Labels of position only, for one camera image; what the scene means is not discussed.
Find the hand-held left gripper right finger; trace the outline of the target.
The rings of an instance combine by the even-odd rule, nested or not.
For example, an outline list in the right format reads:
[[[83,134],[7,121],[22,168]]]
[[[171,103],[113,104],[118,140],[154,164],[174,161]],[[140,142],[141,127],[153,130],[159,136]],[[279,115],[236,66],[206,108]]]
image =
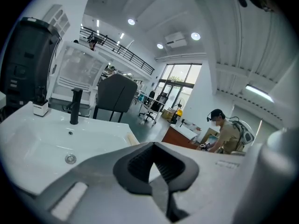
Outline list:
[[[237,206],[247,186],[242,156],[210,154],[163,143],[199,167],[199,174],[186,191],[173,194],[178,209],[187,213],[179,224],[234,224]]]

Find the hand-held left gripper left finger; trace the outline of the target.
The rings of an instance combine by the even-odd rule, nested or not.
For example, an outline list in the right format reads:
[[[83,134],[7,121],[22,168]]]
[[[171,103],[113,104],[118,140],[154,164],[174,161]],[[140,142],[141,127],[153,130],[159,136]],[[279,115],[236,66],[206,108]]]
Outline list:
[[[150,142],[89,158],[44,190],[44,208],[65,224],[168,224],[149,175],[170,154]]]

